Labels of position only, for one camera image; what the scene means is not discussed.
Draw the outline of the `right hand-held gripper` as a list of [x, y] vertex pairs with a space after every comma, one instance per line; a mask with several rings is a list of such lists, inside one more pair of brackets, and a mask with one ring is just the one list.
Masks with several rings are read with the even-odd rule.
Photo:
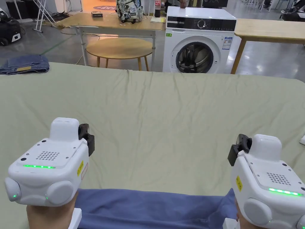
[[266, 229], [305, 228], [305, 184], [281, 160], [274, 136], [239, 134], [231, 146], [231, 184], [243, 217]]

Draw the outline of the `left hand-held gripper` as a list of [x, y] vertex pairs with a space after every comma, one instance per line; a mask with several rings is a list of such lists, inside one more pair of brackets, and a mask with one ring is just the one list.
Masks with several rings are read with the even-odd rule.
[[25, 207], [60, 207], [70, 202], [89, 168], [95, 137], [89, 124], [58, 117], [48, 137], [5, 165], [4, 228], [27, 228]]

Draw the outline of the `person's left hand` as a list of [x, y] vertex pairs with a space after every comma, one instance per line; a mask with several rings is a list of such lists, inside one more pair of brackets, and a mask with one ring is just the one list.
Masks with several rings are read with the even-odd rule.
[[68, 229], [77, 196], [78, 192], [70, 202], [59, 207], [28, 205], [26, 212], [29, 229]]

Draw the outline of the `person's right hand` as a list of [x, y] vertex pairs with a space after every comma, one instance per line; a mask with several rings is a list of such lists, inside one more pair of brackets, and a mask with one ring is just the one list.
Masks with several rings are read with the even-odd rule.
[[235, 205], [236, 205], [236, 209], [237, 209], [237, 214], [236, 214], [236, 220], [237, 222], [239, 222], [239, 227], [240, 229], [251, 229], [252, 225], [243, 217], [237, 199], [235, 198]]

